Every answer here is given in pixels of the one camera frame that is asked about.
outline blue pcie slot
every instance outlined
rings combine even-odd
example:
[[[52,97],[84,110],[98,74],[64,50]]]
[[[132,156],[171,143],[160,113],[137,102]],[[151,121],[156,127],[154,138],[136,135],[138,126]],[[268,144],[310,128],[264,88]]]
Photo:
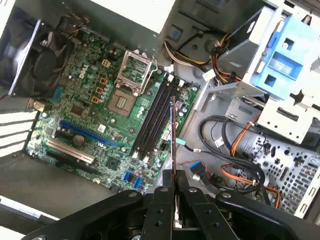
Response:
[[[104,137],[101,137],[93,132],[90,132],[88,130],[85,130],[79,126],[76,126],[70,122],[67,122],[66,120],[61,120],[60,121],[60,126],[61,127],[64,127],[64,128],[67,128],[67,129],[71,129],[73,130],[74,132],[78,133],[78,134],[81,134],[82,136],[84,137],[87,137],[87,138],[90,138],[92,140],[95,140],[97,142],[100,142],[102,144],[107,144],[107,145],[110,145],[110,146],[117,146],[116,143],[114,142],[111,142],[111,141],[108,141],[107,139],[105,139]]]
[[[138,189],[138,188],[140,188],[140,186],[141,186],[141,184],[142,184],[142,178],[140,177],[140,176],[138,176],[137,178],[136,178],[136,180],[135,180],[135,183],[134,183],[134,188],[135,189]]]
[[[124,174],[124,177],[123,177],[123,181],[124,182],[128,182],[129,178],[130,178],[130,175],[131,175],[131,172],[126,171],[125,174]]]

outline black ram slot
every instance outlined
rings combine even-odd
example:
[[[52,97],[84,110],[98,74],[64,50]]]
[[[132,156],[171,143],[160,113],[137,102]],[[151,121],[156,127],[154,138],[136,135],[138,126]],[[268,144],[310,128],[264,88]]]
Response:
[[[146,138],[147,132],[150,130],[150,125],[153,121],[157,119],[158,113],[157,110],[160,105],[163,103],[163,98],[166,96],[166,92],[168,90],[167,78],[164,79],[159,87],[159,90],[154,98],[151,109],[149,110],[142,127],[138,133],[137,139],[134,141],[132,146],[132,151],[140,148],[140,145],[143,144],[144,139]]]
[[[159,138],[159,134],[163,129],[163,126],[168,120],[170,113],[170,97],[175,96],[178,90],[176,88],[172,88],[167,99],[163,103],[163,107],[159,113],[159,117],[157,118],[155,124],[152,127],[152,131],[148,136],[148,139],[145,141],[143,148],[141,149],[144,155],[148,155],[152,149],[155,147],[155,143]]]

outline ventilation grille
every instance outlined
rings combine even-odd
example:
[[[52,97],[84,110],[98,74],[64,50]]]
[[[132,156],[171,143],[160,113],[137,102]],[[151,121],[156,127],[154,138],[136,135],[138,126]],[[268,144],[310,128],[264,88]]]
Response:
[[[320,156],[261,136],[253,144],[247,143],[244,149],[262,168],[268,185],[280,192],[280,209],[303,218],[319,189],[320,179],[315,176],[319,175]]]

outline pci slot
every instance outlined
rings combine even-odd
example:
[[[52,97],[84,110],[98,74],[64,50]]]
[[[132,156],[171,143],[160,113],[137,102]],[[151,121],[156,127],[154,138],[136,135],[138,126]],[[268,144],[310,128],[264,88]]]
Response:
[[[47,145],[51,148],[54,148],[56,150],[59,150],[65,154],[68,154],[70,156],[73,156],[81,161],[84,161],[86,163],[92,164],[93,161],[95,160],[95,157],[87,154],[83,151],[80,151],[72,146],[69,146],[65,143],[62,143],[58,141],[57,139],[50,138],[47,142]]]

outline cable connector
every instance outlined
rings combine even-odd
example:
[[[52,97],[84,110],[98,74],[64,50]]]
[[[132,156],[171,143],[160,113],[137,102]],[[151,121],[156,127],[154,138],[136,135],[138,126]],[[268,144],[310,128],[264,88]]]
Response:
[[[201,176],[206,172],[206,168],[201,161],[196,161],[190,166],[190,170],[193,174]]]
[[[227,51],[224,47],[216,46],[211,50],[211,55],[214,56],[218,54],[218,57],[220,57],[222,54],[224,54]]]

